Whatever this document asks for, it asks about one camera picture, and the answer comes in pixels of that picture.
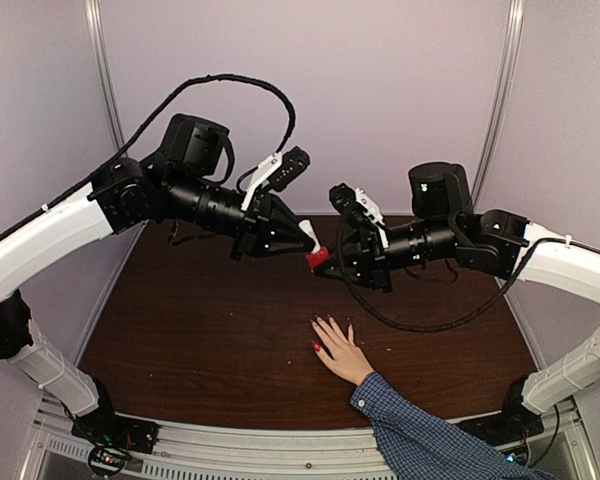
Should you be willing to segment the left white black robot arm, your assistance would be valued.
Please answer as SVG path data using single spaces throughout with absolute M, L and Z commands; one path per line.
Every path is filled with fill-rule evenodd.
M 20 287 L 81 247 L 145 221 L 185 221 L 231 237 L 234 259 L 314 250 L 308 226 L 279 198 L 309 166 L 308 154 L 300 148 L 273 153 L 244 192 L 214 179 L 218 162 L 232 158 L 227 128 L 178 114 L 154 153 L 101 167 L 74 192 L 0 235 L 0 359 L 60 400 L 103 444 L 123 436 L 122 419 L 104 386 L 41 333 Z

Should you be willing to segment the red nail polish bottle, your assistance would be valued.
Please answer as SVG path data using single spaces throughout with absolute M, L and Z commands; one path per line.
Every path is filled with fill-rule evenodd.
M 324 264 L 330 258 L 330 252 L 326 246 L 321 247 L 319 250 L 305 255 L 305 259 L 309 265 L 311 271 L 314 271 L 320 265 Z

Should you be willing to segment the pale hand with long nails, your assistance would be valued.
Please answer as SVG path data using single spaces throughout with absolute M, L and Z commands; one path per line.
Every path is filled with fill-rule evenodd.
M 317 317 L 311 326 L 320 342 L 312 346 L 317 358 L 337 377 L 359 387 L 374 372 L 363 351 L 355 343 L 355 330 L 352 324 L 346 332 L 337 321 L 329 316 L 327 320 Z

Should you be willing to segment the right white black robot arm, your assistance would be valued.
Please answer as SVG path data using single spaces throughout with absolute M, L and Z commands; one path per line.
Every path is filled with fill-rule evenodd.
M 383 316 L 358 288 L 392 289 L 391 273 L 436 260 L 454 260 L 461 268 L 503 280 L 548 285 L 600 304 L 600 250 L 562 236 L 527 218 L 493 209 L 473 209 L 465 169 L 460 164 L 429 162 L 408 172 L 412 210 L 417 219 L 386 225 L 379 207 L 360 189 L 331 188 L 340 213 L 336 243 L 308 254 L 312 272 L 345 283 L 354 299 L 392 328 L 422 333 L 450 330 L 470 322 L 493 305 L 434 326 L 400 324 Z M 499 440 L 515 440 L 539 416 L 563 399 L 600 379 L 600 327 L 580 346 L 536 373 L 511 384 L 503 412 L 493 419 Z

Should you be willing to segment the blue checked shirt forearm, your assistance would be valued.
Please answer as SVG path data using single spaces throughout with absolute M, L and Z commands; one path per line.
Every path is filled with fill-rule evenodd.
M 403 398 L 378 373 L 350 398 L 370 421 L 377 449 L 400 479 L 550 479 L 518 465 L 470 435 Z

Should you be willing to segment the white nail polish cap brush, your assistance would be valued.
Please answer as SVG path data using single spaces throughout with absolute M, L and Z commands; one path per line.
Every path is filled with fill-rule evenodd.
M 309 219 L 301 220 L 298 224 L 299 228 L 314 242 L 314 246 L 311 249 L 312 254 L 318 253 L 322 246 L 318 240 L 313 225 Z

